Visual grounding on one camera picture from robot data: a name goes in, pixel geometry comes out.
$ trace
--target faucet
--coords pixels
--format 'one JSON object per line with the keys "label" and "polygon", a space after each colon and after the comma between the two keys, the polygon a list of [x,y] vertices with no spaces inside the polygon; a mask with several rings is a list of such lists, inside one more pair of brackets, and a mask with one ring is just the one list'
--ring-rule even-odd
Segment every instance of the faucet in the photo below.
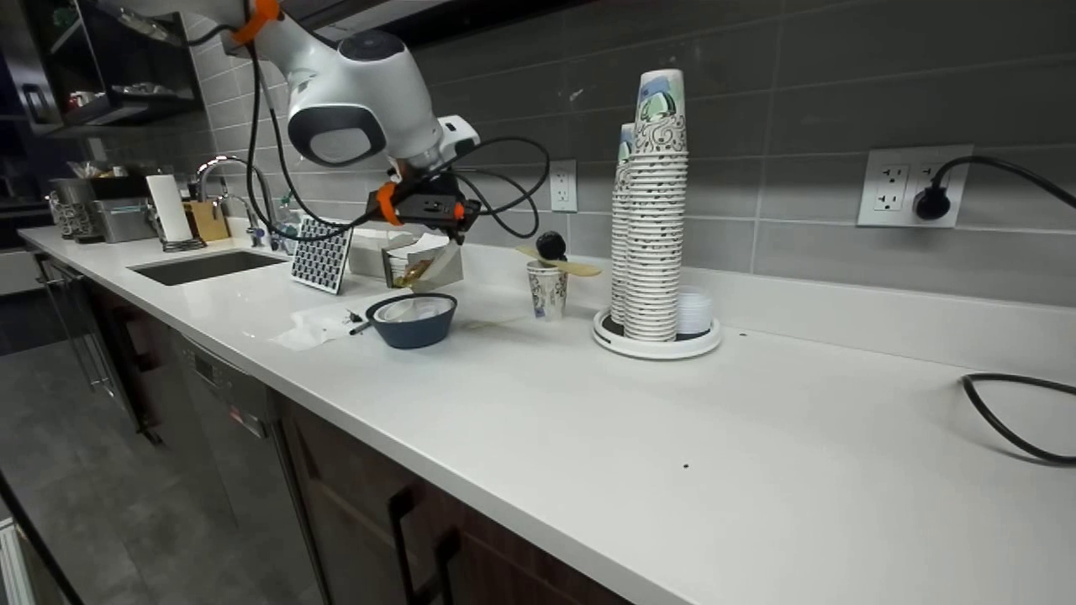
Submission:
{"label": "faucet", "polygon": [[[196,194],[196,198],[204,198],[204,182],[208,182],[208,175],[211,175],[214,168],[222,168],[222,166],[239,166],[239,168],[251,168],[251,170],[256,170],[258,191],[261,191],[261,198],[267,198],[267,219],[275,224],[275,219],[272,219],[272,198],[270,198],[270,182],[267,182],[261,168],[251,166],[251,160],[247,160],[247,157],[239,157],[239,154],[214,154],[214,157],[208,157],[204,166],[200,166],[200,170],[191,175],[191,194]],[[258,229],[258,213],[251,213],[251,198],[247,198],[247,194],[235,194],[235,198],[247,205],[247,219],[248,219],[247,236],[248,236],[248,242],[258,250],[258,246],[261,246],[261,236],[267,236],[267,232]]]}

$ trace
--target bowl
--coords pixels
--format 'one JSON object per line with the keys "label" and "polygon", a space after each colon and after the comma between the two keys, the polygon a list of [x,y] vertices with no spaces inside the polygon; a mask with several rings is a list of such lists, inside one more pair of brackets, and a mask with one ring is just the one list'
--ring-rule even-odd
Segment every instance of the bowl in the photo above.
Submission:
{"label": "bowl", "polygon": [[395,350],[424,350],[446,335],[458,298],[446,291],[395,296],[366,309],[380,339]]}

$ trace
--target power outlet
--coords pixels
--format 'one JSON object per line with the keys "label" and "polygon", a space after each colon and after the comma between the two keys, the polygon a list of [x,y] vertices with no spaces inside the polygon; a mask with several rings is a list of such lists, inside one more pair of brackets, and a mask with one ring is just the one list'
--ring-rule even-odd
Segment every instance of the power outlet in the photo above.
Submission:
{"label": "power outlet", "polygon": [[877,149],[868,154],[863,198],[859,224],[897,224],[897,229],[955,229],[968,168],[959,166],[946,170],[950,215],[924,222],[916,215],[916,194],[924,191],[936,170],[953,160],[971,154],[968,145],[955,149]]}
{"label": "power outlet", "polygon": [[549,168],[549,205],[553,205],[553,213],[578,213],[575,160],[553,160],[553,168]]}

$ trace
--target wire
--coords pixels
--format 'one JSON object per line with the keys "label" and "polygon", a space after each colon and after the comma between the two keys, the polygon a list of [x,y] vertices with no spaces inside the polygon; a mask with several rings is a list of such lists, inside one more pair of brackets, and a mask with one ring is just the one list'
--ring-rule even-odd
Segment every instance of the wire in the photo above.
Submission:
{"label": "wire", "polygon": [[1051,191],[1054,198],[1058,198],[1058,200],[1065,200],[1065,205],[1076,209],[1076,194],[1073,194],[1073,191],[1058,187],[1055,182],[1051,182],[1051,177],[1044,177],[1044,175],[1035,175],[1035,170],[1028,170],[1028,168],[1024,168],[1024,166],[1012,166],[1012,160],[1003,160],[1003,157],[991,157],[991,154],[953,157],[953,160],[946,160],[946,166],[936,170],[932,184],[943,187],[943,177],[946,177],[953,168],[959,168],[959,166],[991,166],[991,168],[998,168],[998,170],[1010,170],[1010,175],[1020,175],[1020,177],[1039,184],[1039,187]]}
{"label": "wire", "polygon": [[489,142],[482,142],[474,149],[464,149],[458,157],[445,160],[439,170],[422,175],[413,184],[434,182],[439,175],[452,170],[464,157],[472,157],[477,151],[489,151],[489,149],[501,149],[501,145],[526,145],[526,149],[534,149],[543,154],[537,182],[532,187],[526,187],[519,198],[504,200],[504,205],[523,205],[523,200],[534,198],[543,191],[543,184],[549,182],[549,175],[553,175],[553,154],[549,154],[549,149],[543,142],[523,138],[523,134],[489,138]]}
{"label": "wire", "polygon": [[208,42],[211,36],[220,36],[220,35],[227,35],[227,29],[235,29],[235,28],[220,23],[220,28],[211,28],[211,29],[204,29],[203,36],[184,40],[184,42],[190,42],[190,47],[203,47],[203,42]]}
{"label": "wire", "polygon": [[272,124],[272,142],[275,142],[275,166],[278,166],[278,175],[283,175],[283,182],[291,184],[297,205],[298,205],[313,222],[319,222],[319,224],[325,224],[325,229],[342,229],[342,224],[351,224],[351,222],[331,222],[331,219],[322,219],[322,215],[315,215],[315,213],[302,200],[302,194],[298,194],[298,187],[297,187],[297,182],[294,182],[294,168],[291,168],[286,149],[283,149],[278,116],[275,116],[275,107],[272,107],[272,93],[270,93],[270,88],[267,88],[267,75],[258,76],[258,93],[267,93],[270,124]]}
{"label": "wire", "polygon": [[1003,423],[990,402],[981,400],[980,385],[977,383],[1026,383],[1026,385],[1039,385],[1039,391],[1055,391],[1055,393],[1068,393],[1076,396],[1076,385],[1065,385],[1065,383],[1051,383],[1051,380],[1035,380],[1035,376],[1017,376],[1017,373],[968,373],[961,376],[961,385],[971,400],[971,406],[981,412],[981,421],[990,427],[994,427],[1010,443],[1017,443],[1020,449],[1047,461],[1047,465],[1055,465],[1055,466],[1076,466],[1076,456],[1065,456],[1065,455],[1054,455],[1054,449],[1044,449],[1035,443],[1028,443],[1026,436],[1020,436],[1010,423]]}
{"label": "wire", "polygon": [[[482,175],[492,175],[492,177],[501,177],[501,182],[509,182],[515,191],[523,191],[523,198],[519,200],[509,200],[509,205],[492,205],[489,198],[483,198],[483,191],[468,177],[468,175],[458,175],[468,187],[472,187],[472,194],[482,200],[482,215],[492,215],[509,236],[515,236],[515,238],[534,238],[537,236],[537,229],[543,229],[543,215],[537,215],[537,200],[529,194],[529,187],[526,184],[519,184],[513,175],[501,175],[501,170],[482,170]],[[526,232],[519,232],[519,229],[513,229],[501,215],[504,213],[513,213],[515,205],[523,205],[523,200],[529,200],[532,205],[532,229],[526,229]]]}
{"label": "wire", "polygon": [[[228,28],[211,28],[208,35],[196,36],[191,42],[204,42],[204,40],[211,40],[211,36],[222,35],[222,29],[228,29]],[[256,82],[256,89],[251,89],[251,124],[248,124],[248,145],[247,145],[247,194],[248,194],[248,200],[251,200],[251,213],[258,215],[258,222],[267,222],[267,229],[270,229],[272,236],[291,238],[291,242],[322,242],[322,238],[338,238],[338,236],[342,236],[342,232],[371,222],[371,219],[378,215],[378,209],[366,209],[366,213],[356,215],[352,222],[325,222],[322,215],[315,215],[315,213],[302,200],[302,194],[298,194],[298,187],[297,187],[297,182],[294,182],[291,160],[286,160],[286,149],[283,149],[283,134],[278,134],[278,116],[275,116],[272,93],[270,93],[267,76],[261,76],[261,64],[258,64],[256,40],[251,40],[247,51],[248,51],[251,82]],[[298,205],[313,222],[319,222],[319,224],[331,229],[331,232],[322,232],[322,236],[294,236],[294,232],[283,232],[278,224],[272,224],[272,219],[270,219],[272,198],[270,198],[270,191],[267,191],[267,182],[258,182],[258,184],[261,184],[261,200],[267,200],[267,209],[261,209],[258,198],[256,198],[251,160],[256,160],[256,149],[258,149],[261,93],[267,93],[267,107],[270,107],[272,138],[275,138],[278,170],[283,170],[283,177],[286,177],[291,194],[297,198],[297,205]],[[543,154],[543,175],[537,175],[537,182],[534,182],[532,187],[523,187],[523,184],[519,184],[515,177],[509,177],[509,175],[489,170],[489,175],[495,175],[495,177],[504,177],[504,182],[519,191],[519,198],[513,198],[513,200],[504,200],[504,205],[495,209],[495,205],[482,194],[482,187],[474,187],[474,182],[468,182],[464,175],[458,175],[458,177],[477,194],[483,215],[492,215],[504,232],[513,232],[515,238],[532,238],[532,236],[537,236],[543,219],[537,219],[534,191],[549,182],[553,154],[549,154],[549,149],[544,149],[543,142],[534,142],[534,138],[509,134],[509,138],[492,138],[492,142],[482,142],[482,145],[474,145],[474,149],[464,149],[458,157],[445,160],[441,168],[424,170],[422,177],[407,182],[407,184],[400,187],[400,198],[411,194],[416,184],[432,184],[432,182],[441,177],[441,175],[453,175],[453,166],[464,160],[468,154],[477,154],[477,151],[498,149],[498,145],[529,145],[529,149],[534,149],[534,151]],[[529,229],[529,232],[519,232],[519,229],[513,229],[513,224],[501,219],[501,213],[509,213],[509,209],[515,209],[515,205],[523,205],[523,200],[529,200],[532,213],[534,213],[534,229]]]}
{"label": "wire", "polygon": [[272,232],[272,236],[278,236],[278,238],[291,238],[291,242],[325,242],[325,238],[341,238],[342,232],[351,232],[351,229],[356,229],[356,224],[362,224],[362,222],[371,222],[371,213],[362,213],[361,219],[352,219],[352,222],[347,222],[347,224],[338,224],[332,232],[319,232],[319,236],[297,236],[297,232],[283,232],[278,224],[272,224],[272,219],[270,219],[270,205],[272,205],[272,198],[270,198],[270,191],[261,191],[261,200],[267,200],[267,209],[258,205],[258,194],[256,194],[256,168],[251,168],[251,160],[256,160],[256,149],[258,149],[258,116],[261,116],[261,66],[258,66],[258,51],[256,51],[256,42],[248,42],[247,47],[247,55],[248,55],[248,61],[251,61],[251,76],[256,76],[256,89],[251,89],[251,107],[248,107],[248,142],[247,142],[247,194],[248,194],[248,205],[251,205],[251,213],[258,215],[258,222]]}

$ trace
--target cabinet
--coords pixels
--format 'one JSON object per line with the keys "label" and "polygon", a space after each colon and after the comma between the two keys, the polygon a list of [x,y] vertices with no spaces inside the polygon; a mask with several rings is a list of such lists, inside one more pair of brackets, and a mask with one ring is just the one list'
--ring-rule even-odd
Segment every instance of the cabinet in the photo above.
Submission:
{"label": "cabinet", "polygon": [[37,134],[200,107],[177,17],[138,19],[109,0],[5,0],[5,9],[5,55]]}
{"label": "cabinet", "polygon": [[93,312],[93,285],[69,268],[64,262],[34,253],[37,262],[37,281],[47,291],[55,322],[61,335],[71,347],[71,357],[78,361],[80,376],[88,380],[88,391],[102,393],[116,406],[116,421],[121,429],[153,432],[153,421],[128,393],[128,383],[121,380],[116,347],[109,347],[102,316]]}
{"label": "cabinet", "polygon": [[319,605],[322,580],[309,552],[305,520],[294,497],[294,475],[278,436],[270,385],[173,335],[191,411],[227,487],[247,560],[251,600]]}
{"label": "cabinet", "polygon": [[325,421],[294,402],[283,421],[332,600],[621,605]]}
{"label": "cabinet", "polygon": [[0,519],[0,600],[69,605],[61,580],[10,519]]}

